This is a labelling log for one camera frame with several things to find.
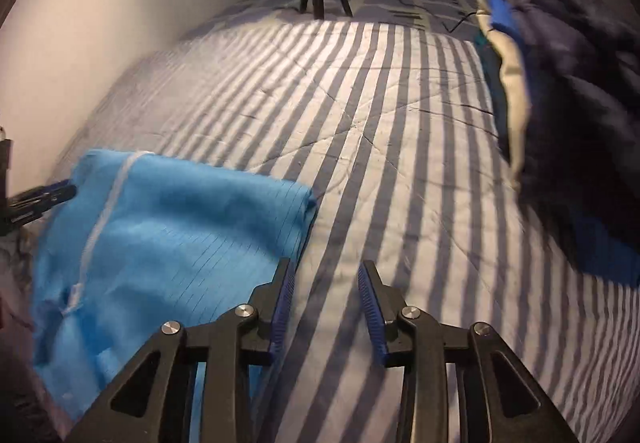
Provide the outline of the blue patchwork bed sheet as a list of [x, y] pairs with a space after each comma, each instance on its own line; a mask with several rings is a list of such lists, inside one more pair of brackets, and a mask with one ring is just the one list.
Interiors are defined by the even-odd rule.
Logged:
[[[476, 0], [349, 0], [353, 21], [412, 27], [450, 34], [471, 41], [480, 31], [474, 16]], [[185, 40], [211, 31], [254, 25], [261, 21], [311, 20], [312, 10], [301, 14], [299, 0], [243, 0], [186, 32]]]

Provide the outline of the blue white striped quilt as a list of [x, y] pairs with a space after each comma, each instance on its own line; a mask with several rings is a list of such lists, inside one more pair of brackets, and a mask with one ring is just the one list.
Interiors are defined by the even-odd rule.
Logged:
[[401, 373], [375, 362], [363, 260], [435, 319], [493, 325], [580, 441], [608, 441], [630, 412], [639, 293], [575, 271], [518, 207], [468, 42], [346, 21], [194, 31], [122, 74], [55, 175], [93, 147], [314, 190], [264, 442], [393, 440]]

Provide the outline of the cream folded garment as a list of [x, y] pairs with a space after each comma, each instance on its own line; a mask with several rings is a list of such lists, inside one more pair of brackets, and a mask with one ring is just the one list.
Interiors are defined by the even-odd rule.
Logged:
[[506, 94], [506, 138], [509, 141], [510, 179], [518, 192], [525, 163], [526, 128], [530, 115], [525, 64], [516, 41], [491, 23], [489, 0], [477, 0], [480, 30], [501, 60], [499, 80]]

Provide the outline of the royal blue folded garment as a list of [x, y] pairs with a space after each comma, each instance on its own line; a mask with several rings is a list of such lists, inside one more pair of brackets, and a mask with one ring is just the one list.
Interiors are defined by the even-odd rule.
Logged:
[[519, 46], [524, 45], [518, 25], [511, 15], [511, 5], [505, 0], [487, 0], [491, 28], [510, 36]]

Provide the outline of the light blue zip garment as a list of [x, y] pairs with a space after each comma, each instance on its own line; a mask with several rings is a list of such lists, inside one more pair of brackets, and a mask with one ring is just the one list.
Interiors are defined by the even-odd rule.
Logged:
[[164, 322], [213, 322], [304, 251], [305, 185], [146, 151], [89, 150], [34, 264], [34, 365], [71, 419]]

